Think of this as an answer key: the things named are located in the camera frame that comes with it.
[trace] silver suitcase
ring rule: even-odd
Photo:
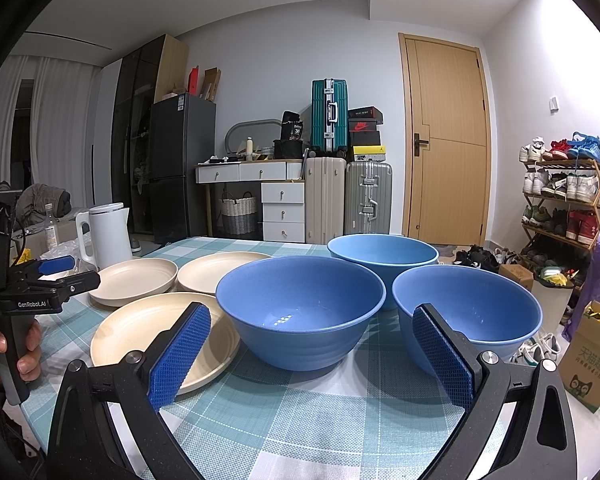
[[[347,166],[344,234],[389,234],[392,173],[386,162]]]
[[[346,166],[342,158],[325,156],[306,160],[306,243],[325,244],[332,238],[342,236]]]

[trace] checkered tablecloth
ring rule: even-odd
[[[182,266],[222,251],[329,255],[325,246],[190,238],[149,257]],[[42,376],[22,409],[45,448],[64,370],[76,358],[91,365],[91,338],[111,312],[83,294],[62,314],[40,317]],[[422,473],[462,409],[407,357],[393,311],[374,316],[346,358],[317,372],[271,367],[242,345],[225,373],[161,413],[208,480],[392,480]],[[503,436],[498,424],[483,454],[487,462]],[[142,461],[132,463],[152,478]]]

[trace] human hand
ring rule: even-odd
[[[37,320],[34,320],[27,336],[25,345],[28,352],[23,355],[17,364],[20,377],[23,381],[33,381],[40,376],[40,340],[42,339],[42,330]],[[7,341],[0,332],[0,353],[7,351]]]

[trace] refrigerator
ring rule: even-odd
[[[185,93],[153,105],[149,194],[157,244],[206,234],[195,166],[214,154],[215,136],[215,103]]]

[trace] desk drawer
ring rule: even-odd
[[[262,184],[262,203],[303,204],[304,182],[266,182]]]
[[[268,242],[304,243],[304,223],[263,222],[262,233]]]
[[[243,162],[240,180],[285,180],[286,162]]]
[[[262,204],[265,222],[304,223],[304,204]]]
[[[213,164],[196,168],[199,184],[211,182],[238,182],[240,180],[239,164]]]

